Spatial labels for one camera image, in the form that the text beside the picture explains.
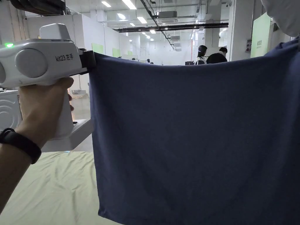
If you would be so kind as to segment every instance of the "air conditioning unit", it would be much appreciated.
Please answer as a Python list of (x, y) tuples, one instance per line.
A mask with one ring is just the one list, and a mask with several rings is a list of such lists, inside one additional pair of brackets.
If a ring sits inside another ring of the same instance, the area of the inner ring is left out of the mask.
[(177, 12), (176, 11), (163, 11), (159, 12), (157, 22), (159, 23), (177, 23)]
[(171, 36), (170, 41), (180, 41), (180, 36)]

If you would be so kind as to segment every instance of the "floor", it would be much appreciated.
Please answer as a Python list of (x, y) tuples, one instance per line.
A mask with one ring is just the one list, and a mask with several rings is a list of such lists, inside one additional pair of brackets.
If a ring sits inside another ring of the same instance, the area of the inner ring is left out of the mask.
[[(71, 101), (71, 105), (74, 107), (74, 111), (72, 112), (73, 120), (89, 119), (91, 117), (91, 111), (90, 111), (90, 99), (88, 95), (81, 97), (74, 94), (72, 95), (72, 98), (73, 100)], [(88, 136), (73, 151), (92, 152), (93, 151), (92, 135)]]

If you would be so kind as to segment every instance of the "black shirt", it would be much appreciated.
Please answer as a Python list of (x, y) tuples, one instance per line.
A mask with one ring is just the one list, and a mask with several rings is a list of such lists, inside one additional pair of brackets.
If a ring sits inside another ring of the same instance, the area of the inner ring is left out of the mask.
[(227, 62), (227, 59), (224, 55), (222, 55), (219, 52), (210, 55), (206, 60), (207, 64), (220, 63), (220, 62)]

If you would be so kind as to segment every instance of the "gray circular cap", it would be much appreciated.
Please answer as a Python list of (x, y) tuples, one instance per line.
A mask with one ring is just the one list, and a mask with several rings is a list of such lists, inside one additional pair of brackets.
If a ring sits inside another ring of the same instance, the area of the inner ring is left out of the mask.
[(26, 48), (15, 57), (17, 69), (27, 77), (40, 77), (48, 69), (48, 63), (43, 53), (36, 49)]
[(5, 81), (5, 78), (6, 78), (5, 71), (0, 62), (0, 83), (3, 83)]

